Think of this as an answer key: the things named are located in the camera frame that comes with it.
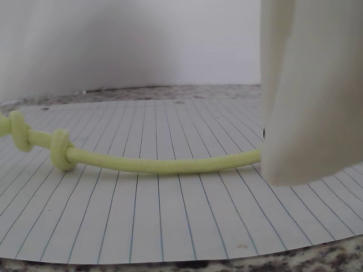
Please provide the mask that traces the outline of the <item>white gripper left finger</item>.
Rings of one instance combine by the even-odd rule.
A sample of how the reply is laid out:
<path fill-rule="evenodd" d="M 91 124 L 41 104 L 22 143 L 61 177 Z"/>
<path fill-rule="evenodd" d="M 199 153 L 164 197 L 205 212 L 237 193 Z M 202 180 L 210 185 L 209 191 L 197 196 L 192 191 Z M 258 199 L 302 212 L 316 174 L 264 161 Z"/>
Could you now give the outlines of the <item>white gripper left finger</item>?
<path fill-rule="evenodd" d="M 269 132 L 277 138 L 277 115 L 289 108 L 286 55 L 293 27 L 294 1 L 261 1 L 260 68 L 263 138 L 261 154 L 271 149 Z"/>

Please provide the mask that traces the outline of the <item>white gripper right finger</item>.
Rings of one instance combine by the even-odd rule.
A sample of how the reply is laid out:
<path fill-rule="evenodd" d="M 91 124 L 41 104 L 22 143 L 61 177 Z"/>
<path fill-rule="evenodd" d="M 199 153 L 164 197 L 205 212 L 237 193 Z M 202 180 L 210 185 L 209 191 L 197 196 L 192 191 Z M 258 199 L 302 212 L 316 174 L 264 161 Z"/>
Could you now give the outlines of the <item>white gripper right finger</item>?
<path fill-rule="evenodd" d="M 273 186 L 320 180 L 362 162 L 362 2 L 294 1 L 289 108 L 262 154 Z"/>

